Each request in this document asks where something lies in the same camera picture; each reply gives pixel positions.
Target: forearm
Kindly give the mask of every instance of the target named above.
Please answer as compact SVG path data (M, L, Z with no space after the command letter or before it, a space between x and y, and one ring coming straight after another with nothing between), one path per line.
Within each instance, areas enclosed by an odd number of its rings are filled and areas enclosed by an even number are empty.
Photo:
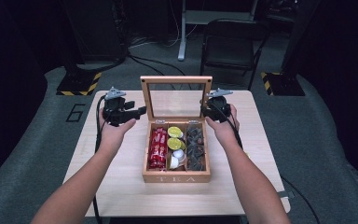
M250 223L289 223L281 199L266 176L237 145L225 146L234 185Z
M98 152L42 205L33 223L80 223L114 158L101 145Z

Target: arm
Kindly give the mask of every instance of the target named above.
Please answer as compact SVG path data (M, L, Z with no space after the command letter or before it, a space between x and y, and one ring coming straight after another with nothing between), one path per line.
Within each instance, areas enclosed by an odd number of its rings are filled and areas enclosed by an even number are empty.
M239 129L234 105L231 105L231 113L230 120ZM290 223L275 188L238 145L228 122L217 123L210 118L206 121L226 152L234 186L249 222Z
M98 151L45 201L32 223L81 223L121 146L125 132L134 124L135 119L119 127L105 124Z

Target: open lid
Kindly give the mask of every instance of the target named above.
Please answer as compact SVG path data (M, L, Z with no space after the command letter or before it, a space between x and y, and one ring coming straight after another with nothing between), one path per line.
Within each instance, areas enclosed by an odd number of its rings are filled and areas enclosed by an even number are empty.
M200 119L212 77L141 77L147 116L151 119Z

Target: human hand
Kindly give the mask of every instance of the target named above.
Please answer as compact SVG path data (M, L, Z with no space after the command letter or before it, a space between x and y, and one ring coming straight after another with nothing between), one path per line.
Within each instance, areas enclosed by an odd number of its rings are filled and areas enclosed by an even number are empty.
M234 105L230 105L231 115L228 118L231 123L237 128L240 129L240 123L237 120L237 108ZM214 129L214 134L216 135L217 140L223 148L227 148L227 146L231 144L236 144L237 139L235 137L234 131L232 130L231 125L225 121L222 123L215 122L211 118L206 117L206 122L211 128Z
M130 119L129 121L119 125L118 127L109 125L103 119L103 109L100 109L100 128L102 129L102 140L100 144L101 150L113 150L114 155L117 154L118 149L121 146L121 143L124 139L124 134L132 128L136 119Z

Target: wooden box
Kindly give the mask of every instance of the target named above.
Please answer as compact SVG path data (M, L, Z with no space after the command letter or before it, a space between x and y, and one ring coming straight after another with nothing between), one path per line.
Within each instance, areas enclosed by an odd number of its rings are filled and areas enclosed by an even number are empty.
M141 83L149 120L143 167L145 183L209 182L206 123L200 106L206 106L212 77L141 77ZM177 136L174 129L179 129L183 136ZM154 136L157 130L159 137Z

